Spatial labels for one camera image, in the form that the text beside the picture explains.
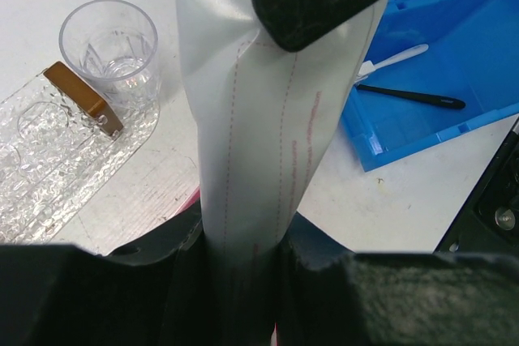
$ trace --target black device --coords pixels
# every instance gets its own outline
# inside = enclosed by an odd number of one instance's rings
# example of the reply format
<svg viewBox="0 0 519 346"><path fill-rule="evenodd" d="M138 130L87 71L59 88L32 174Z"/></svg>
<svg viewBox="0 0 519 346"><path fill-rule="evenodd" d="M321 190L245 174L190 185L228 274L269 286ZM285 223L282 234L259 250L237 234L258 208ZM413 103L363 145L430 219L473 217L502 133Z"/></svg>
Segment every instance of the black device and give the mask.
<svg viewBox="0 0 519 346"><path fill-rule="evenodd" d="M437 247L519 254L519 120Z"/></svg>
<svg viewBox="0 0 519 346"><path fill-rule="evenodd" d="M225 343L199 203L106 257L0 246L0 344L516 344L519 261L355 254L296 215L277 250L272 317Z"/></svg>

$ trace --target red dashed line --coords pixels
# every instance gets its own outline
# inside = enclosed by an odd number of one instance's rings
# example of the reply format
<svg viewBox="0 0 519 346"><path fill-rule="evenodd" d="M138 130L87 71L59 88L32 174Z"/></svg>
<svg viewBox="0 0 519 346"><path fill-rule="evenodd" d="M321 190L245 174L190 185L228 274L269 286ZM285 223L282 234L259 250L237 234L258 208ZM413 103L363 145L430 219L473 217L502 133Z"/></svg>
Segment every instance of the red dashed line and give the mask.
<svg viewBox="0 0 519 346"><path fill-rule="evenodd" d="M294 203L295 203L295 187L298 178L298 141L292 141L292 187L290 188L290 205L289 215L286 221L286 225L290 224L292 215L294 214Z"/></svg>
<svg viewBox="0 0 519 346"><path fill-rule="evenodd" d="M319 102L321 100L321 91L317 92L315 94L315 100L314 100L314 106L311 108L310 113L310 120L308 121L308 127L307 127L307 153L308 153L308 162L307 162L307 174L305 175L305 186L304 188L307 188L308 183L310 181L310 171L311 171L311 165L313 160L313 147L312 147L312 133L314 130L314 120L315 116L317 115L317 109L319 107Z"/></svg>
<svg viewBox="0 0 519 346"><path fill-rule="evenodd" d="M230 160L231 160L231 152L232 152L232 143L233 143L233 124L234 124L234 106L236 104L236 91L238 88L238 66L239 66L239 58L240 53L242 52L242 48L244 45L252 45L260 46L264 48L270 49L278 49L273 44L266 44L261 42L243 42L238 47L238 52L236 53L236 63L234 64L234 85L233 85L233 93L231 96L231 110L230 110L230 124L229 124L229 151L227 153L227 177L225 181L225 206L224 206L224 241L223 241L223 252L225 256L226 246L227 246L227 216L229 214L229 188L230 188Z"/></svg>
<svg viewBox="0 0 519 346"><path fill-rule="evenodd" d="M283 193L283 120L285 118L286 101L289 97L290 87L292 86L292 80L294 79L295 66L298 62L298 55L294 56L294 64L292 65L292 71L290 72L289 83L286 86L285 100L283 101L283 109L281 110L281 121L279 128L279 193L277 196L277 217L276 217L276 241L279 238L279 223L281 218L281 195Z"/></svg>

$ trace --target clear plastic cup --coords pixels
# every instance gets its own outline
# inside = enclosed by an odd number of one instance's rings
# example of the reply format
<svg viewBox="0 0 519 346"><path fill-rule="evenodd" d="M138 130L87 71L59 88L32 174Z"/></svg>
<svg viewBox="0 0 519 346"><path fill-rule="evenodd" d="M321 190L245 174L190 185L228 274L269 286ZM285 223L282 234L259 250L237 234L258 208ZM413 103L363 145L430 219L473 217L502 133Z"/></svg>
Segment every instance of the clear plastic cup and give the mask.
<svg viewBox="0 0 519 346"><path fill-rule="evenodd" d="M94 0L63 22L59 48L68 66L115 106L139 109L161 86L157 29L123 0Z"/></svg>

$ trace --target white table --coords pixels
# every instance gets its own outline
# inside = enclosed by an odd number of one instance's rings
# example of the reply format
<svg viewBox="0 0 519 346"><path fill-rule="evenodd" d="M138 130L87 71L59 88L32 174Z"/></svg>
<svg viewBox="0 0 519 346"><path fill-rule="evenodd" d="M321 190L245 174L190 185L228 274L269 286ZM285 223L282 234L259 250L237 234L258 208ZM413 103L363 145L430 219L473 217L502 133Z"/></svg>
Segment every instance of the white table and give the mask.
<svg viewBox="0 0 519 346"><path fill-rule="evenodd" d="M1 0L1 98L61 59L61 23L87 1ZM53 239L102 254L172 217L198 186L174 0L127 1L157 25L165 78L161 118L149 141ZM352 250L432 251L512 124L505 119L369 173L339 129L299 211Z"/></svg>

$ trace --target red object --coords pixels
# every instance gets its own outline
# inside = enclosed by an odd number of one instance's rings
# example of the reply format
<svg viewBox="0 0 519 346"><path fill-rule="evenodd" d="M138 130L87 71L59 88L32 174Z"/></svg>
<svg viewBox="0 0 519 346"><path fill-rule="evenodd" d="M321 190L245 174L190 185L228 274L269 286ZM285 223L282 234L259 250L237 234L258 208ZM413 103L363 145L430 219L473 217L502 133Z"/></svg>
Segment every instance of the red object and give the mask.
<svg viewBox="0 0 519 346"><path fill-rule="evenodd" d="M195 204L198 199L200 199L200 187L198 187L195 192L191 194L189 198L184 202L182 206L178 209L178 211L175 213L175 215L178 215L181 212L184 212L187 208L191 207L193 204Z"/></svg>

